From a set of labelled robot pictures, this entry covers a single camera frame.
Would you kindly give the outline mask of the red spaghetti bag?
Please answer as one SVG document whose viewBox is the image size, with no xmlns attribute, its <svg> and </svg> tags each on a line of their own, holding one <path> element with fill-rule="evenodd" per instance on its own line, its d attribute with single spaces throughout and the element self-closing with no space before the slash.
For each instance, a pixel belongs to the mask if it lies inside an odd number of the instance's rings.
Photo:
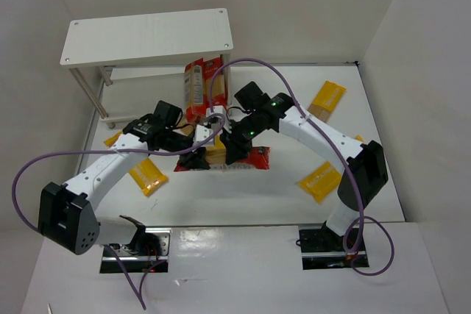
<svg viewBox="0 0 471 314">
<path fill-rule="evenodd" d="M 268 170 L 270 148 L 267 146 L 257 146 L 253 147 L 248 158 L 240 160 L 237 163 L 227 165 L 225 163 L 225 155 L 209 155 L 206 152 L 205 159 L 210 165 L 209 170 L 239 170 L 239 169 L 259 169 L 259 170 Z M 179 167 L 179 160 L 177 165 L 174 168 L 174 172 L 182 171 L 207 171 L 207 170 L 184 170 Z"/>
</svg>

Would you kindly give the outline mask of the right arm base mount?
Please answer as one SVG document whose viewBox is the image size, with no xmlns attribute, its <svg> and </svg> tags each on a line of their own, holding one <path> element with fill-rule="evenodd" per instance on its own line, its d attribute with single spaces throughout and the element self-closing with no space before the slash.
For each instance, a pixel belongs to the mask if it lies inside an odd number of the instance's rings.
<svg viewBox="0 0 471 314">
<path fill-rule="evenodd" d="M 343 248 L 342 240 L 343 238 L 323 226 L 299 228 L 295 244 L 301 251 L 302 269 L 352 268 L 352 261 L 358 268 L 368 268 L 369 260 L 364 242 L 355 253 L 348 254 Z"/>
</svg>

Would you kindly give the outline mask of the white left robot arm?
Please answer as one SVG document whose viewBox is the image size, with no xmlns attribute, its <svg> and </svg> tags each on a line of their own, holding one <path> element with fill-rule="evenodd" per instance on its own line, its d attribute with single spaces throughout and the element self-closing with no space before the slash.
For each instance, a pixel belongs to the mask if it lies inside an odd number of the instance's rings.
<svg viewBox="0 0 471 314">
<path fill-rule="evenodd" d="M 124 215 L 117 221 L 99 221 L 96 209 L 150 152 L 176 153 L 193 146 L 192 138 L 177 132 L 182 116 L 179 107 L 159 101 L 153 113 L 128 123 L 105 155 L 81 174 L 61 185 L 49 183 L 40 195 L 39 233 L 76 255 L 86 253 L 94 244 L 121 244 L 136 251 L 146 227 Z"/>
</svg>

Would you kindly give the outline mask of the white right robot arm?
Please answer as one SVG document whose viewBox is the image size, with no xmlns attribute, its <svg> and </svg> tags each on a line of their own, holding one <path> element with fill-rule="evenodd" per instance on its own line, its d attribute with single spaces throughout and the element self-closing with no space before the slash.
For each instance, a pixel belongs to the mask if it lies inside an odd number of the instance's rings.
<svg viewBox="0 0 471 314">
<path fill-rule="evenodd" d="M 222 130 L 226 163 L 248 157 L 252 140 L 266 130 L 295 139 L 342 174 L 337 190 L 340 202 L 326 227 L 338 236 L 344 235 L 359 217 L 360 208 L 366 207 L 389 180 L 383 147 L 374 140 L 363 143 L 343 135 L 305 109 L 299 110 L 289 95 L 279 93 L 271 98 L 254 82 L 240 89 L 235 98 L 249 114 Z"/>
</svg>

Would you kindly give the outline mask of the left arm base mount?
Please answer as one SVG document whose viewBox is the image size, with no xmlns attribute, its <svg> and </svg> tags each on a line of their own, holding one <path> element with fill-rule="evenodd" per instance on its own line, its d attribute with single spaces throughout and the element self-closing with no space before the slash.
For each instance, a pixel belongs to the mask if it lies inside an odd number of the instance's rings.
<svg viewBox="0 0 471 314">
<path fill-rule="evenodd" d="M 171 243 L 170 228 L 148 228 L 144 243 L 137 250 L 118 243 L 110 244 L 112 251 L 104 249 L 99 269 L 100 274 L 120 274 L 122 269 L 113 252 L 122 261 L 124 268 L 130 274 L 167 273 L 169 269 L 169 251 Z"/>
</svg>

